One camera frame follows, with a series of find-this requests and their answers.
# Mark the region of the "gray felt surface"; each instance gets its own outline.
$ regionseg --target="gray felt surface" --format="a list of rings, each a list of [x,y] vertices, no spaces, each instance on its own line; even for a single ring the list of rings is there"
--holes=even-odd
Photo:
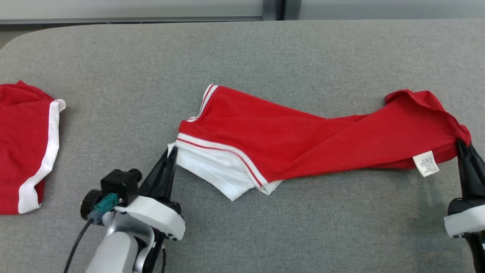
[[[42,208],[0,217],[0,272],[61,272],[84,225],[81,199],[114,168],[147,174],[211,83],[323,117],[369,113],[390,92],[428,89],[485,155],[484,27],[483,19],[92,25],[14,39],[0,51],[0,82],[23,80],[67,109]],[[468,245],[443,225],[460,194],[456,160],[440,169],[426,178],[361,170],[295,179],[234,202],[179,169],[173,199],[187,231],[166,244],[167,272],[473,272]],[[83,272],[103,235],[88,229],[70,272]]]

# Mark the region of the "white stripe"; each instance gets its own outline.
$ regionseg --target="white stripe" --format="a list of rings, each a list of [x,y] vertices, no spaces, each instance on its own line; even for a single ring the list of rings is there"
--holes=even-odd
[[[181,140],[168,145],[169,153],[175,145],[177,165],[211,183],[231,201],[255,188],[254,176],[236,154],[200,148]]]
[[[200,138],[189,136],[189,135],[184,134],[184,133],[179,133],[178,138],[186,140],[186,141],[194,143],[194,144],[197,144],[197,145],[205,146],[205,147],[231,151],[231,152],[239,155],[244,160],[244,162],[248,165],[248,167],[251,169],[251,171],[256,176],[256,178],[261,182],[261,184],[263,184],[263,186],[265,184],[268,184],[268,180],[266,180],[266,178],[264,178],[264,176],[259,172],[259,170],[256,168],[256,166],[251,161],[251,159],[243,151],[239,150],[238,148],[232,147],[232,146],[229,146],[229,145],[225,145],[225,144],[221,144],[221,143],[217,143],[217,142],[206,141],[206,140],[203,140],[203,139],[200,139]]]
[[[212,96],[212,94],[214,93],[214,91],[218,87],[218,85],[213,85],[212,88],[209,90],[209,87],[210,86],[211,85],[209,85],[207,87],[206,91],[204,92],[204,96],[202,97],[203,101],[202,101],[202,105],[200,106],[199,115],[197,117],[188,118],[187,119],[188,122],[194,122],[194,121],[196,121],[202,115],[202,113],[204,112],[204,108],[206,107],[206,104],[209,101],[209,98]]]
[[[49,128],[46,154],[42,158],[40,168],[36,174],[28,178],[18,189],[18,212],[26,213],[36,208],[40,208],[37,185],[46,175],[50,173],[54,166],[54,161],[59,150],[59,112],[65,108],[65,101],[57,100],[49,106]]]
[[[263,185],[263,188],[255,188],[266,195],[270,195],[279,186],[279,184],[281,184],[281,182],[283,182],[283,180],[275,180],[273,182]]]

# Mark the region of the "cable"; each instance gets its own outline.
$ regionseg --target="cable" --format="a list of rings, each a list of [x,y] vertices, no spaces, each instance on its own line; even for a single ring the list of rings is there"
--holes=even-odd
[[[84,235],[84,233],[86,232],[88,227],[93,223],[93,221],[94,221],[94,219],[92,219],[92,218],[89,219],[88,222],[86,222],[86,225],[84,225],[81,232],[79,233],[78,238],[76,239],[76,241],[74,242],[74,245],[72,246],[72,250],[71,250],[71,253],[69,254],[69,258],[67,258],[67,263],[65,264],[65,267],[64,267],[64,273],[67,273],[67,271],[69,270],[69,266],[71,265],[72,257],[74,256],[74,253],[76,252],[76,248],[78,247],[79,241],[81,241],[82,236]]]
[[[166,263],[167,263],[167,252],[165,251],[165,247],[162,246],[162,273],[165,273]]]

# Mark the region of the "red shorts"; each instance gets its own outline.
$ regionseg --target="red shorts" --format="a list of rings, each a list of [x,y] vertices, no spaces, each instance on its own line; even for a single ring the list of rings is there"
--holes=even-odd
[[[237,90],[210,85],[196,117],[180,124],[177,163],[235,200],[250,188],[268,194],[285,179],[361,168],[415,168],[469,145],[468,129],[430,91],[399,90],[368,115],[325,119]]]
[[[64,108],[63,100],[23,82],[0,85],[0,214],[40,207]]]

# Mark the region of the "care label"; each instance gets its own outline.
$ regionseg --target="care label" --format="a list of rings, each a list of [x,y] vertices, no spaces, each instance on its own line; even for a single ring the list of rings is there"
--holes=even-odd
[[[433,151],[413,156],[413,160],[423,177],[439,171],[438,165],[436,165],[435,162],[435,157],[433,156]]]

